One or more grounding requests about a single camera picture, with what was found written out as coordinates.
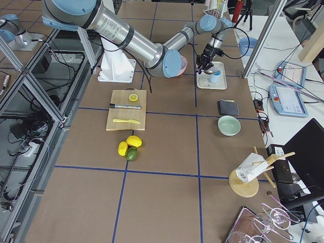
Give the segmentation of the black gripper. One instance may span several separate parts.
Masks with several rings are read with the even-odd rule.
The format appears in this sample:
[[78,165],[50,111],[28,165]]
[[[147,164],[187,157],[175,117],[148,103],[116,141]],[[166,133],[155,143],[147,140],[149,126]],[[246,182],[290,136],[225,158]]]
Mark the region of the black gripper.
[[203,50],[203,53],[200,55],[200,61],[196,63],[196,73],[201,74],[204,71],[211,71],[211,68],[213,67],[212,60],[216,57],[224,56],[224,52],[222,49],[218,47],[214,47],[210,44],[207,44],[205,46],[205,49]]

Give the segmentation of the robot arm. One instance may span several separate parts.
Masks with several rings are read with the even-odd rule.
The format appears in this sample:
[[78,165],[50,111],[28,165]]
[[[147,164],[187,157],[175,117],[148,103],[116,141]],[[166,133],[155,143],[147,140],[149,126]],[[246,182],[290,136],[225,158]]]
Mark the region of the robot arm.
[[212,59],[221,52],[221,45],[232,22],[204,15],[187,23],[164,44],[155,44],[109,10],[103,1],[42,1],[44,25],[56,29],[76,31],[91,29],[143,61],[145,69],[154,77],[175,77],[180,73],[182,59],[179,50],[196,35],[211,33],[203,53],[197,57],[199,71],[213,67]]

